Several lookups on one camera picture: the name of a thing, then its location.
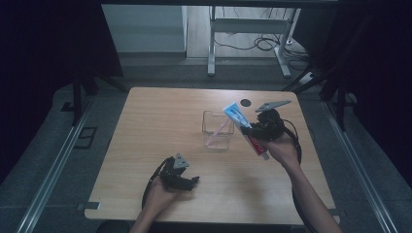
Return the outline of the person's right hand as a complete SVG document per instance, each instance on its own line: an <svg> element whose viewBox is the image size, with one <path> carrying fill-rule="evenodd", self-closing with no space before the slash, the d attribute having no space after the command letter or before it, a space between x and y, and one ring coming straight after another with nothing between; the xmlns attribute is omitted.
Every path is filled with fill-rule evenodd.
<svg viewBox="0 0 412 233"><path fill-rule="evenodd" d="M287 134L273 141L258 141L271 156L277 160L287 171L299 167L297 150L292 143L292 138Z"/></svg>

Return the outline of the clear plastic cup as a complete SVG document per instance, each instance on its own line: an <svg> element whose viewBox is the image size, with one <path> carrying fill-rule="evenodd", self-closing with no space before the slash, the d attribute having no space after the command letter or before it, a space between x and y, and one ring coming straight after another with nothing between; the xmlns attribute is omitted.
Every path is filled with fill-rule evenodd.
<svg viewBox="0 0 412 233"><path fill-rule="evenodd" d="M202 132L204 136L204 146L208 137L212 135L227 118L228 116L223 112L203 112ZM208 149L227 150L233 133L234 123L230 120L218 136L212 140L211 144L208 147L205 147Z"/></svg>

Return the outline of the aluminium floor rail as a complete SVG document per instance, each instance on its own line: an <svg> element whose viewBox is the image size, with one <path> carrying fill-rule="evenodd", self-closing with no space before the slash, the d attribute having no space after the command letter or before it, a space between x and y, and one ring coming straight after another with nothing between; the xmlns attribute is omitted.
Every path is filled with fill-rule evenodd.
<svg viewBox="0 0 412 233"><path fill-rule="evenodd" d="M52 191L85 125L93 102L93 97L86 98L85 105L82 107L83 112L81 113L79 120L74 126L71 127L68 136L60 148L60 151L51 165L51 168L47 172L47 175L36 191L30 205L18 224L15 233L33 233L34 228L49 201Z"/></svg>
<svg viewBox="0 0 412 233"><path fill-rule="evenodd" d="M329 123L336 134L336 137L343 148L352 169L360 183L362 191L376 216L378 223L380 224L384 233L397 233L396 228L393 225L392 219L388 213L388 209L382 200L381 195L378 193L375 185L368 176L358 153L355 151L353 144L348 138L348 135L341 129L335 119L335 113L333 108L327 102L323 102L323 106L326 110Z"/></svg>

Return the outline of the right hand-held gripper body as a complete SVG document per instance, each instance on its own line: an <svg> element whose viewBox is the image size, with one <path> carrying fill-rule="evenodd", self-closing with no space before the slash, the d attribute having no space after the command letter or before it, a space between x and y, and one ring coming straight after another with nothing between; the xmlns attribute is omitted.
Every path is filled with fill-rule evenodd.
<svg viewBox="0 0 412 233"><path fill-rule="evenodd" d="M256 109L258 123L255 126L255 137L264 141L272 141L286 132L286 126L277 112L277 108L287 105L291 100L266 102Z"/></svg>

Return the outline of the black metal stand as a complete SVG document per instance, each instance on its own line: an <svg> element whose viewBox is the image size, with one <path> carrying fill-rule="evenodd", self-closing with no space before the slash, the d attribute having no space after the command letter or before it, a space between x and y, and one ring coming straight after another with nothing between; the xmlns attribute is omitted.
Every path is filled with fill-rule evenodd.
<svg viewBox="0 0 412 233"><path fill-rule="evenodd" d="M92 71L78 70L73 76L73 126L80 122L85 112L82 102L82 90L86 92L87 96L94 96L98 93L98 85L95 79L99 79L121 92L127 93L130 90L129 87L119 83L113 77L95 74Z"/></svg>
<svg viewBox="0 0 412 233"><path fill-rule="evenodd" d="M324 83L320 91L320 97L322 101L329 101L334 94L336 97L336 109L335 109L335 120L341 130L345 130L344 125L344 114L345 114L345 97L347 93L347 82L345 77L341 74L340 68L330 68L329 70L316 75L309 82L296 87L296 85L303 79L303 77L308 74L314 68L313 64L309 64L303 72L298 75L290 84L283 88L283 91L291 91L295 94L301 93L310 87Z"/></svg>

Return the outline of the white metal desk frame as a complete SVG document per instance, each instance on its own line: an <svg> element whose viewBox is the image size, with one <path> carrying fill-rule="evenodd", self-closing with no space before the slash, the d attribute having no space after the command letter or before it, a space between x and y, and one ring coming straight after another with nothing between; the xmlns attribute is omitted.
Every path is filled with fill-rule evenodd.
<svg viewBox="0 0 412 233"><path fill-rule="evenodd" d="M216 17L216 6L209 10L210 20L210 42L208 50L207 74L213 77L216 73L216 53L217 44L215 36L217 33L244 33L244 34L272 34L279 36L279 45L272 51L277 58L283 76L288 79L292 76L290 68L284 58L286 44L292 32L292 26L297 13L297 9L285 10L287 18L242 18L242 17Z"/></svg>

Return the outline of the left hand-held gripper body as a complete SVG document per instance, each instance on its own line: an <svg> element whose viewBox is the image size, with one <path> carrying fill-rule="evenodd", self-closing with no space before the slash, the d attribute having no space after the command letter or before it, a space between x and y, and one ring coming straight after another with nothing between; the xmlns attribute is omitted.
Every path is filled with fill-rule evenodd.
<svg viewBox="0 0 412 233"><path fill-rule="evenodd" d="M184 190L184 186L190 185L190 181L182 178L181 175L188 167L189 163L177 153L175 156L165 159L160 171L160 178L167 188Z"/></svg>

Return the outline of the white power strip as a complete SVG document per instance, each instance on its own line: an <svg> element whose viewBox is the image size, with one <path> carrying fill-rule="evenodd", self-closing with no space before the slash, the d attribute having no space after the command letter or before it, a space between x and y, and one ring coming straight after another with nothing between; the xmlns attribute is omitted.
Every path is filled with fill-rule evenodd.
<svg viewBox="0 0 412 233"><path fill-rule="evenodd" d="M303 76L303 78L299 81L299 84L306 84L308 82L310 82L311 80L313 80L316 77L315 74L313 74L312 72L308 72L307 74L305 74Z"/></svg>

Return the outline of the black floor outlet frame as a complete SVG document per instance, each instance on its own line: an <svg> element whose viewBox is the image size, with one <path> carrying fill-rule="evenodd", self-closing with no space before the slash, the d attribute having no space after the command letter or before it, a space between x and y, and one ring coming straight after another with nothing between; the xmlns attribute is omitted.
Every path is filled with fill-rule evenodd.
<svg viewBox="0 0 412 233"><path fill-rule="evenodd" d="M96 131L96 127L83 127L75 142L74 148L78 150L88 150L94 141Z"/></svg>

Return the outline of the white panel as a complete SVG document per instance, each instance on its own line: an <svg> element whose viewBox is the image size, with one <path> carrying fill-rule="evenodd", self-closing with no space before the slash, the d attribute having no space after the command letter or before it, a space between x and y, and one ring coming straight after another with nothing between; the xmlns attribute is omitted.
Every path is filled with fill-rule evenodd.
<svg viewBox="0 0 412 233"><path fill-rule="evenodd" d="M187 7L103 4L117 52L184 52Z"/></svg>

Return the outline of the person's left hand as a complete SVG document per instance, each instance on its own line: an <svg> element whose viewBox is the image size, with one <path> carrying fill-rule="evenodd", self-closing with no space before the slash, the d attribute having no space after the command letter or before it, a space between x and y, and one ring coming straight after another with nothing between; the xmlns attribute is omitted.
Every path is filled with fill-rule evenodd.
<svg viewBox="0 0 412 233"><path fill-rule="evenodd" d="M149 216L156 217L175 201L180 194L181 191L168 189L160 178L155 178L150 187L143 211Z"/></svg>

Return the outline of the blue and red toothpaste tube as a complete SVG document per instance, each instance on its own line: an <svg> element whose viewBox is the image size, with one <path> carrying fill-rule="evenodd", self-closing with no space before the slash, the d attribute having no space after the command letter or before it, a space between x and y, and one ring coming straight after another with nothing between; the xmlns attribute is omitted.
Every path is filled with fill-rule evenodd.
<svg viewBox="0 0 412 233"><path fill-rule="evenodd" d="M261 146L252 136L248 134L248 130L252 128L252 125L249 123L238 105L236 103L229 104L223 108L223 112L241 132L257 156L262 157L264 160L268 160L269 155L267 154L267 149Z"/></svg>

